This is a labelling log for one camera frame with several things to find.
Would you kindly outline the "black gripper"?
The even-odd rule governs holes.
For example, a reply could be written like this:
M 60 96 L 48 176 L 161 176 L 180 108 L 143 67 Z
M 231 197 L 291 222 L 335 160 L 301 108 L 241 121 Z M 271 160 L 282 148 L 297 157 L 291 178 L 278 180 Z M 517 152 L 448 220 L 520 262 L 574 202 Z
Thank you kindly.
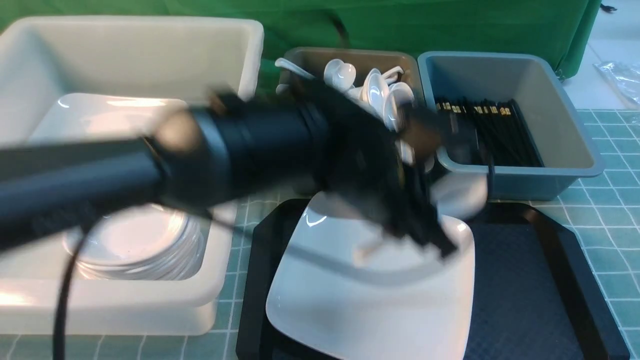
M 421 248 L 434 245 L 442 258 L 457 244 L 439 223 L 425 164 L 440 148 L 472 151 L 472 125 L 427 105 L 398 101 L 398 129 L 323 82 L 302 82 L 300 101 L 329 126 L 327 148 L 316 179 L 343 196 L 368 220 Z

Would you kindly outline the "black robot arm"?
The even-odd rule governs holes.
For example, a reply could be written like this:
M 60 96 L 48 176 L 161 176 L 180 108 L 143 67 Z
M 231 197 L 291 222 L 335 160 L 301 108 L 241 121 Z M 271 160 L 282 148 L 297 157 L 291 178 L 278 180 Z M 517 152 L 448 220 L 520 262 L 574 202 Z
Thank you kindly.
M 389 129 L 337 89 L 298 79 L 289 96 L 242 100 L 213 93 L 209 105 L 170 112 L 148 136 L 1 150 L 1 250 L 157 204 L 208 216 L 216 205 L 312 178 L 388 234 L 456 250 L 442 219 L 474 217 L 489 197 L 486 175 L 435 182 L 425 162 L 443 145 L 474 141 L 450 115 L 400 105 Z

